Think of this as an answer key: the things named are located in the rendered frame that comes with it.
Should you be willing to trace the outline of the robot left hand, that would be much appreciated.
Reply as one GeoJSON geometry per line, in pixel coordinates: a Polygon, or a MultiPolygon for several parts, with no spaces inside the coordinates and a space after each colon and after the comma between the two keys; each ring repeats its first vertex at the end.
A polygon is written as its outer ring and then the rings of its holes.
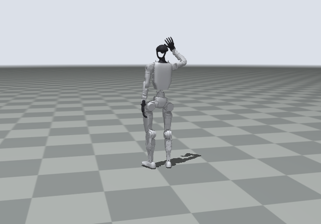
{"type": "Polygon", "coordinates": [[[144,112],[144,106],[145,106],[146,104],[145,104],[145,100],[143,100],[142,101],[142,104],[141,104],[141,111],[142,111],[142,114],[143,114],[143,116],[145,117],[145,118],[147,118],[147,116],[145,116],[145,112],[144,112]]]}

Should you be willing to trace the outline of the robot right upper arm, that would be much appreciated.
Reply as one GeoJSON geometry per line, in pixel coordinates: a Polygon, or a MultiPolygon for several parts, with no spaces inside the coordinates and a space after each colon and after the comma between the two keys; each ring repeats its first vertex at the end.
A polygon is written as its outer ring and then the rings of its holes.
{"type": "Polygon", "coordinates": [[[186,65],[186,63],[183,62],[182,60],[179,61],[179,62],[176,62],[176,63],[171,63],[171,64],[172,64],[172,67],[173,67],[172,71],[186,65]]]}

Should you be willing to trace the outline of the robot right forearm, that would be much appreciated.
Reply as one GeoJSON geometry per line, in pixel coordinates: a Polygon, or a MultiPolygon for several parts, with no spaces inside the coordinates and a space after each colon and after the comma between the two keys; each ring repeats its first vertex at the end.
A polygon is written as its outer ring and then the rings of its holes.
{"type": "Polygon", "coordinates": [[[176,57],[178,60],[181,60],[181,59],[182,59],[183,62],[185,62],[185,63],[187,62],[187,60],[185,59],[185,57],[184,57],[183,55],[181,55],[180,53],[178,53],[176,49],[173,49],[173,50],[172,50],[172,53],[173,53],[173,55],[175,55],[175,57],[176,57]]]}

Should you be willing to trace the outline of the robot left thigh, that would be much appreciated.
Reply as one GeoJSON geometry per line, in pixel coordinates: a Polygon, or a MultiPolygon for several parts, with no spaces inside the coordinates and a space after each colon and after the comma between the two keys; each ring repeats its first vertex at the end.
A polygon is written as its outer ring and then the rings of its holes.
{"type": "Polygon", "coordinates": [[[145,132],[147,133],[148,131],[150,131],[152,133],[152,139],[156,137],[156,132],[152,130],[152,120],[153,120],[152,111],[155,109],[155,105],[156,105],[155,100],[146,102],[146,105],[144,106],[144,112],[145,112],[144,114],[145,116],[147,116],[147,118],[143,116],[143,124],[144,124],[145,132]]]}

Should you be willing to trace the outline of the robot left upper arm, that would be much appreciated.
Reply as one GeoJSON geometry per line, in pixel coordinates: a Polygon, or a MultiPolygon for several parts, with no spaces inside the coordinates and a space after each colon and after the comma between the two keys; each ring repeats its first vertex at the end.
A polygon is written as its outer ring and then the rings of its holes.
{"type": "Polygon", "coordinates": [[[150,87],[150,78],[151,78],[151,71],[154,69],[154,63],[147,64],[145,66],[145,87],[150,87]]]}

